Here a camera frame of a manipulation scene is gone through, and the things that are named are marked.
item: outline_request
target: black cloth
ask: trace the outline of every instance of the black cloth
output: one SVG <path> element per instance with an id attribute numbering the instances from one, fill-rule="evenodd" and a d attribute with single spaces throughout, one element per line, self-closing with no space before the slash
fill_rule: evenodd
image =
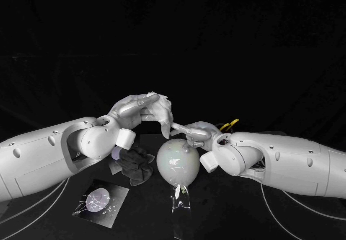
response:
<path id="1" fill-rule="evenodd" d="M 154 169 L 149 162 L 150 157 L 143 148 L 133 147 L 120 151 L 117 164 L 123 167 L 123 174 L 130 178 L 131 186 L 138 186 L 150 179 Z"/>

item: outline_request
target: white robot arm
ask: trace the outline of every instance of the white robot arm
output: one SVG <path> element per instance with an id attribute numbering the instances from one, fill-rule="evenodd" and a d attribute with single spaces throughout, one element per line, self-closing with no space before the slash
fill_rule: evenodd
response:
<path id="1" fill-rule="evenodd" d="M 249 178 L 288 193 L 346 199 L 346 152 L 310 140 L 219 132 L 200 162 L 209 173 L 219 166 L 229 175 Z"/>
<path id="2" fill-rule="evenodd" d="M 131 129 L 144 121 L 156 121 L 146 106 L 159 99 L 157 94 L 133 95 L 115 104 L 108 115 L 81 118 L 1 142 L 0 202 L 56 185 L 95 165 L 115 145 L 128 150 L 136 139 Z"/>

